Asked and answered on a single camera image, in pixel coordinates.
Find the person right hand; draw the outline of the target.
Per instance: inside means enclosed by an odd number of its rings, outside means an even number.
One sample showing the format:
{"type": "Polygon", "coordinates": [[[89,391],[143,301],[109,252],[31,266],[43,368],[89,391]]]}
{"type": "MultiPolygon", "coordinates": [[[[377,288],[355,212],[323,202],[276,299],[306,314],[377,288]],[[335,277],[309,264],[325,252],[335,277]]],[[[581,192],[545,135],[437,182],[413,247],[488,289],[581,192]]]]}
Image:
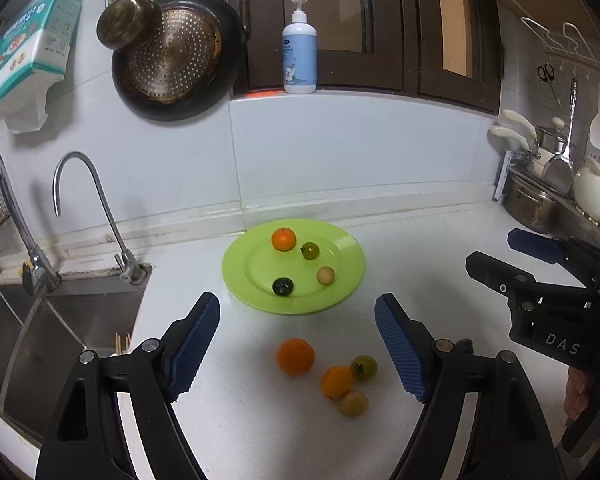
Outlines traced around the person right hand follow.
{"type": "Polygon", "coordinates": [[[588,374],[570,367],[566,383],[564,411],[571,420],[577,420],[588,406],[592,379],[588,374]]]}

